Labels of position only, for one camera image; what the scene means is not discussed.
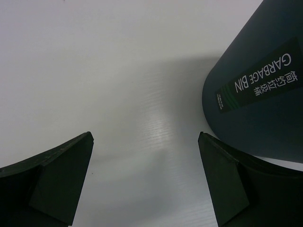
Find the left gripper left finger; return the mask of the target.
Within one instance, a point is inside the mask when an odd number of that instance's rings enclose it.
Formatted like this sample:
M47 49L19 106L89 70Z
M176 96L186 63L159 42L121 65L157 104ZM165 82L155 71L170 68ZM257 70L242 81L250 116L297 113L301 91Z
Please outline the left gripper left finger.
M2 227L70 227L92 155L85 132L55 148L0 169Z

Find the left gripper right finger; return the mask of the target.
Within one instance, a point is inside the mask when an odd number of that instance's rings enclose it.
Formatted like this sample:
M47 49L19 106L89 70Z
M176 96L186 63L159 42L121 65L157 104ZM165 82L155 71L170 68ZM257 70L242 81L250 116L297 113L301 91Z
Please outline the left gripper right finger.
M278 166L221 142L198 138L218 226L301 227L303 173Z

